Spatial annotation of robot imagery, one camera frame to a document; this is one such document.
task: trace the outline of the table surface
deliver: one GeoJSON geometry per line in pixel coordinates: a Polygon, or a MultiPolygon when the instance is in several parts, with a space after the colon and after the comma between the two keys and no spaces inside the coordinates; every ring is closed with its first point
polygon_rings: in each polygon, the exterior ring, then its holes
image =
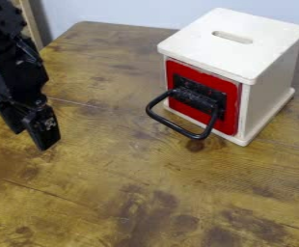
{"type": "Polygon", "coordinates": [[[299,247],[299,65],[247,148],[189,141],[144,112],[173,32],[82,22],[42,50],[61,141],[38,152],[0,119],[0,247],[299,247]]]}

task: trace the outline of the white wall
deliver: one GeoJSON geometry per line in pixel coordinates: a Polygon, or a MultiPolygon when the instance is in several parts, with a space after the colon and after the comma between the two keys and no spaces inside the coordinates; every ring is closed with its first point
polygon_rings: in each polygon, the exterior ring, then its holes
{"type": "Polygon", "coordinates": [[[216,7],[299,24],[299,0],[32,0],[40,29],[56,38],[76,22],[92,20],[178,29],[216,7]]]}

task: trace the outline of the red panel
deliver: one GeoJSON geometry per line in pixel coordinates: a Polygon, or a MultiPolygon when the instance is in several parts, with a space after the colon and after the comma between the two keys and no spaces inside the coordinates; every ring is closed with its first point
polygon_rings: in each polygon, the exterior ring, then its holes
{"type": "MultiPolygon", "coordinates": [[[[241,95],[241,86],[239,88],[232,82],[224,81],[221,78],[215,77],[203,73],[190,66],[177,63],[173,60],[166,60],[166,77],[168,77],[168,88],[173,87],[172,76],[178,74],[186,79],[196,81],[197,83],[207,85],[212,89],[227,94],[227,111],[224,121],[217,120],[215,129],[227,135],[235,135],[237,132],[237,118],[239,118],[239,96],[241,95]]],[[[173,98],[168,99],[168,106],[170,109],[182,113],[192,119],[197,120],[200,123],[207,124],[209,120],[209,115],[200,112],[190,106],[178,102],[173,98]]]]}

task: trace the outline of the box lid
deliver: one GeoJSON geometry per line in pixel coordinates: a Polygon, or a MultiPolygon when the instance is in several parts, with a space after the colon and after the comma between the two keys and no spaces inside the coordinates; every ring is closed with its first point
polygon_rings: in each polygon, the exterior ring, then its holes
{"type": "Polygon", "coordinates": [[[299,25],[215,9],[158,44],[158,52],[253,85],[296,42],[299,25]]]}

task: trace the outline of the metal handle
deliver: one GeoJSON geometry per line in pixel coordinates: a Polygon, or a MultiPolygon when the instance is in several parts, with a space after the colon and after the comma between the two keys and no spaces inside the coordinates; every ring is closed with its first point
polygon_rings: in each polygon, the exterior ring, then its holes
{"type": "Polygon", "coordinates": [[[145,112],[148,114],[148,116],[156,120],[157,122],[160,122],[161,124],[164,124],[166,127],[169,127],[170,129],[173,129],[177,133],[180,133],[181,135],[184,135],[185,137],[194,139],[194,140],[203,140],[208,137],[212,128],[215,126],[217,117],[219,117],[219,107],[217,105],[212,105],[212,112],[211,112],[211,119],[208,121],[207,127],[205,127],[205,131],[201,134],[196,134],[192,133],[190,131],[188,131],[186,129],[184,129],[182,127],[180,127],[178,125],[176,125],[173,122],[170,122],[168,119],[165,119],[164,117],[158,116],[153,111],[152,108],[169,96],[173,96],[177,94],[177,91],[174,89],[168,90],[166,92],[164,92],[158,97],[156,97],[149,104],[145,107],[145,112]]]}

